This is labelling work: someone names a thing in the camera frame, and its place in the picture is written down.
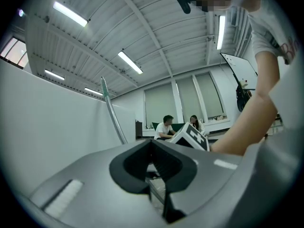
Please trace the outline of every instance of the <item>fluorescent light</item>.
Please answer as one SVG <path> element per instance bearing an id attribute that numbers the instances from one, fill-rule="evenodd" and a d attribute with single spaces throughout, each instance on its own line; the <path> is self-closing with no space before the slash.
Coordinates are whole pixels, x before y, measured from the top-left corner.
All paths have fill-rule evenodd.
<path id="1" fill-rule="evenodd" d="M 118 53 L 118 56 L 120 56 L 127 64 L 130 65 L 131 68 L 133 68 L 138 74 L 142 74 L 142 70 L 134 63 L 132 60 L 124 53 L 120 52 Z"/>
<path id="2" fill-rule="evenodd" d="M 224 30 L 225 30 L 225 21 L 226 17 L 225 16 L 220 16 L 219 17 L 219 27 L 218 27 L 218 45 L 217 45 L 217 50 L 222 49 L 222 44 L 223 44 L 223 38 L 224 38 Z"/>
<path id="3" fill-rule="evenodd" d="M 23 10 L 22 10 L 22 9 L 20 9 L 18 14 L 19 14 L 19 16 L 20 16 L 20 17 L 22 17 L 22 16 L 24 15 Z"/>
<path id="4" fill-rule="evenodd" d="M 90 91 L 90 92 L 92 92 L 94 94 L 97 94 L 97 95 L 103 95 L 102 93 L 99 93 L 99 92 L 97 92 L 95 90 L 91 90 L 91 89 L 88 89 L 88 88 L 85 88 L 85 90 Z"/>
<path id="5" fill-rule="evenodd" d="M 44 70 L 47 74 L 51 74 L 52 76 L 54 76 L 54 77 L 57 77 L 57 78 L 60 78 L 61 80 L 65 80 L 65 78 L 63 78 L 63 77 L 61 77 L 61 76 L 59 76 L 59 75 L 57 75 L 57 74 L 54 74 L 54 73 L 52 73 L 52 72 L 50 72 L 50 71 L 48 71 L 48 70 Z"/>
<path id="6" fill-rule="evenodd" d="M 69 10 L 67 7 L 63 6 L 59 2 L 55 2 L 53 8 L 63 13 L 64 15 L 67 15 L 69 18 L 76 21 L 83 27 L 86 26 L 87 21 L 84 18 L 80 17 L 78 14 L 75 14 L 72 10 Z"/>

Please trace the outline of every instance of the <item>black hair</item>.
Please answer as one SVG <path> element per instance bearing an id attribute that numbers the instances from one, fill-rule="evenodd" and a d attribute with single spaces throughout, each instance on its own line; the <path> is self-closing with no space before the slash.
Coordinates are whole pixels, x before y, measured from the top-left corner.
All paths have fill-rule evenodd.
<path id="1" fill-rule="evenodd" d="M 196 116 L 196 115 L 192 115 L 192 116 L 190 117 L 190 123 L 191 123 L 191 118 L 195 118 L 195 119 L 196 119 L 196 121 L 195 121 L 195 127 L 196 127 L 196 129 L 199 131 L 199 130 L 200 130 L 200 125 L 199 125 L 199 121 L 198 121 L 197 116 Z"/>
<path id="2" fill-rule="evenodd" d="M 163 117 L 163 123 L 165 123 L 166 121 L 168 121 L 169 119 L 173 119 L 173 116 L 170 115 L 166 115 Z"/>

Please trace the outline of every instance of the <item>white t-shirt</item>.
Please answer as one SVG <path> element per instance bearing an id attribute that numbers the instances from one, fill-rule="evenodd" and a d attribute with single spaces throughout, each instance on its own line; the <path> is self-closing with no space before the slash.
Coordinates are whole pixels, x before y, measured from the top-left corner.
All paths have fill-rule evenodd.
<path id="1" fill-rule="evenodd" d="M 171 125 L 166 127 L 163 123 L 158 124 L 155 130 L 154 139 L 161 138 L 160 133 L 168 134 L 169 131 L 173 131 Z"/>
<path id="2" fill-rule="evenodd" d="M 260 9 L 248 14 L 252 27 L 254 55 L 269 51 L 291 64 L 299 52 L 300 41 L 283 10 L 275 0 L 261 0 Z"/>
<path id="3" fill-rule="evenodd" d="M 252 27 L 254 55 L 269 51 L 283 56 L 289 65 L 283 78 L 269 95 L 279 111 L 284 126 L 295 128 L 304 123 L 303 47 L 286 14 L 275 0 L 261 0 L 260 9 L 248 14 Z"/>

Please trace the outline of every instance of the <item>white partition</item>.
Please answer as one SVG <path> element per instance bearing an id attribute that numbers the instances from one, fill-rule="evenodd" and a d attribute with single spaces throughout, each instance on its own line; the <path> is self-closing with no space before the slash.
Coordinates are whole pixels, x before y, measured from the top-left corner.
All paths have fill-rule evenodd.
<path id="1" fill-rule="evenodd" d="M 255 89 L 257 86 L 257 75 L 251 64 L 240 57 L 221 53 L 232 68 L 239 81 L 247 80 L 247 86 L 244 89 Z"/>
<path id="2" fill-rule="evenodd" d="M 114 106 L 128 142 L 134 112 Z M 105 102 L 0 60 L 0 160 L 13 189 L 29 196 L 80 157 L 121 145 Z"/>

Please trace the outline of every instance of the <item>ceiling beam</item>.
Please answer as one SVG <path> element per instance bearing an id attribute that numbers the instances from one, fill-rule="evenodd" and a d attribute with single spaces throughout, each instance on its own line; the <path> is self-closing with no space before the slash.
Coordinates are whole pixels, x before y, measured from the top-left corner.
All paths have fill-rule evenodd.
<path id="1" fill-rule="evenodd" d="M 92 88 L 92 90 L 96 90 L 98 88 L 101 89 L 101 85 L 93 83 L 79 75 L 75 75 L 72 72 L 69 72 L 66 69 L 63 69 L 62 67 L 56 66 L 55 64 L 53 64 L 51 62 L 48 62 L 48 61 L 45 62 L 45 60 L 43 58 L 39 57 L 38 55 L 33 54 L 32 58 L 35 60 L 35 62 L 39 63 L 39 65 L 42 65 L 42 64 L 46 65 L 46 67 L 48 67 L 46 69 L 54 70 L 53 73 L 59 73 L 59 74 L 71 77 L 73 79 L 76 79 L 76 80 L 82 82 L 84 85 Z M 115 92 L 113 92 L 112 90 L 109 90 L 109 93 L 113 96 L 117 96 L 117 94 Z"/>
<path id="2" fill-rule="evenodd" d="M 172 49 L 174 47 L 178 47 L 178 46 L 181 46 L 181 45 L 186 44 L 186 43 L 192 43 L 192 42 L 195 42 L 195 41 L 200 41 L 202 39 L 207 39 L 208 37 L 213 37 L 213 36 L 214 35 L 207 35 L 207 36 L 198 36 L 198 37 L 194 37 L 194 38 L 190 38 L 190 39 L 185 39 L 185 40 L 182 40 L 182 41 L 172 43 L 172 44 L 167 45 L 165 47 L 162 47 L 162 50 Z M 157 54 L 157 53 L 158 53 L 158 50 L 150 52 L 149 54 L 144 55 L 143 57 L 137 59 L 136 63 L 139 63 L 139 62 L 143 61 L 146 57 L 152 56 L 152 55 Z"/>
<path id="3" fill-rule="evenodd" d="M 207 65 L 210 63 L 211 53 L 212 53 L 212 43 L 214 38 L 214 14 L 213 12 L 206 13 L 207 22 L 207 35 L 213 35 L 209 40 L 207 40 Z"/>
<path id="4" fill-rule="evenodd" d="M 102 56 L 99 54 L 95 53 L 93 50 L 91 50 L 89 47 L 85 46 L 78 40 L 74 39 L 72 36 L 68 35 L 67 33 L 63 32 L 62 30 L 58 29 L 56 26 L 51 25 L 51 24 L 46 24 L 42 19 L 38 18 L 37 16 L 31 17 L 31 21 L 33 21 L 36 25 L 48 29 L 49 32 L 57 35 L 58 37 L 64 39 L 66 42 L 70 43 L 72 46 L 78 48 L 81 50 L 83 53 L 87 54 L 89 57 L 95 58 L 98 62 L 100 62 L 102 65 L 106 66 L 113 72 L 116 72 L 119 76 L 125 78 L 127 81 L 129 81 L 132 85 L 135 87 L 138 87 L 138 84 L 135 82 L 135 80 L 131 79 L 127 75 L 124 75 L 120 72 L 118 68 L 116 68 L 113 64 L 108 62 L 106 59 L 104 59 Z"/>
<path id="5" fill-rule="evenodd" d="M 133 10 L 134 14 L 137 16 L 137 18 L 139 19 L 139 21 L 142 23 L 142 25 L 145 27 L 145 29 L 148 31 L 152 41 L 154 42 L 156 48 L 158 49 L 161 58 L 163 59 L 165 66 L 167 67 L 167 70 L 169 72 L 170 77 L 173 77 L 170 65 L 168 63 L 168 60 L 162 50 L 162 47 L 158 41 L 158 39 L 156 38 L 156 35 L 154 34 L 152 28 L 150 27 L 148 21 L 145 19 L 145 17 L 143 16 L 143 14 L 140 12 L 140 10 L 136 7 L 136 5 L 134 4 L 134 2 L 132 0 L 124 0 L 126 2 L 126 4 Z"/>

